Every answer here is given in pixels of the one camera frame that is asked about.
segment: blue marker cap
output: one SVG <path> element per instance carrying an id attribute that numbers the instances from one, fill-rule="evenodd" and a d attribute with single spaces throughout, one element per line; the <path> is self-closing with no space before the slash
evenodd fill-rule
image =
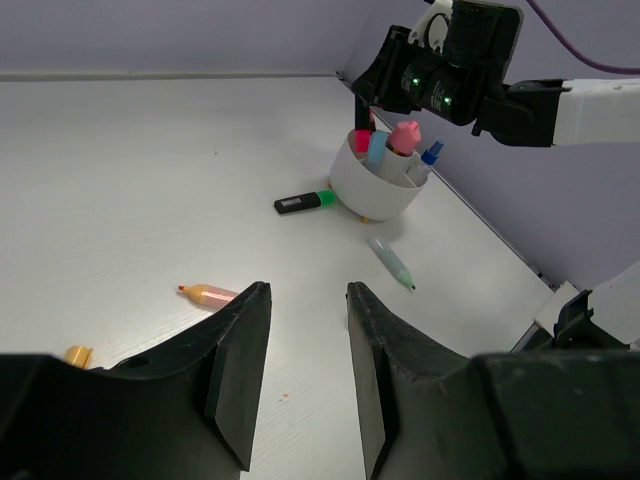
<path id="1" fill-rule="evenodd" d="M 440 150 L 444 147 L 444 140 L 436 140 L 436 143 L 431 145 L 431 148 L 422 154 L 422 161 L 427 165 L 433 165 L 436 163 L 438 159 L 438 155 L 440 154 Z"/>

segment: wall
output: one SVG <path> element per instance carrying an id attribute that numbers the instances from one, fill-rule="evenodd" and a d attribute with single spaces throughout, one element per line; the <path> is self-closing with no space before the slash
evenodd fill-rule
<path id="1" fill-rule="evenodd" d="M 524 0 L 525 21 L 508 82 L 536 78 L 613 78 L 575 60 Z M 539 0 L 589 56 L 640 66 L 637 0 Z M 426 5 L 380 0 L 345 75 L 355 79 L 375 57 L 391 24 L 412 27 Z M 514 149 L 470 135 L 428 113 L 414 115 L 427 143 L 447 141 L 438 172 L 530 264 L 555 284 L 592 287 L 640 258 L 640 158 L 631 144 Z M 389 116 L 397 121 L 398 116 Z"/>
<path id="2" fill-rule="evenodd" d="M 342 69 L 375 0 L 3 0 L 0 74 Z"/>

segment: orange marker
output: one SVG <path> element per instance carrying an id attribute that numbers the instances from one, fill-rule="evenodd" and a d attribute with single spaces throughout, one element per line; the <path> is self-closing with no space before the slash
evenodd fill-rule
<path id="1" fill-rule="evenodd" d="M 237 293 L 225 290 L 224 288 L 204 285 L 202 283 L 192 287 L 180 285 L 178 290 L 199 305 L 220 309 L 238 296 Z"/>

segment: pen holder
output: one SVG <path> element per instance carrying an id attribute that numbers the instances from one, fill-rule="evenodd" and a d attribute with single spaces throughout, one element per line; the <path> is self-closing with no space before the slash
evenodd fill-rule
<path id="1" fill-rule="evenodd" d="M 387 182 L 371 173 L 356 157 L 353 151 L 353 131 L 345 139 L 338 151 L 329 181 L 336 196 L 349 209 L 369 219 L 384 221 L 402 213 L 422 187 L 416 187 L 406 175 L 400 173 L 395 179 L 398 185 Z"/>

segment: green marker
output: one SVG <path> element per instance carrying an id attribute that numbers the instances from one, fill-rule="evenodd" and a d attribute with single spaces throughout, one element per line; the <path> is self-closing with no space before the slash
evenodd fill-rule
<path id="1" fill-rule="evenodd" d="M 285 213 L 302 212 L 311 208 L 324 207 L 336 201 L 336 195 L 331 190 L 304 193 L 294 197 L 283 198 L 273 202 L 280 215 Z"/>
<path id="2" fill-rule="evenodd" d="M 386 242 L 372 237 L 367 240 L 367 243 L 396 280 L 411 290 L 416 289 L 416 284 L 411 278 L 411 272 Z"/>

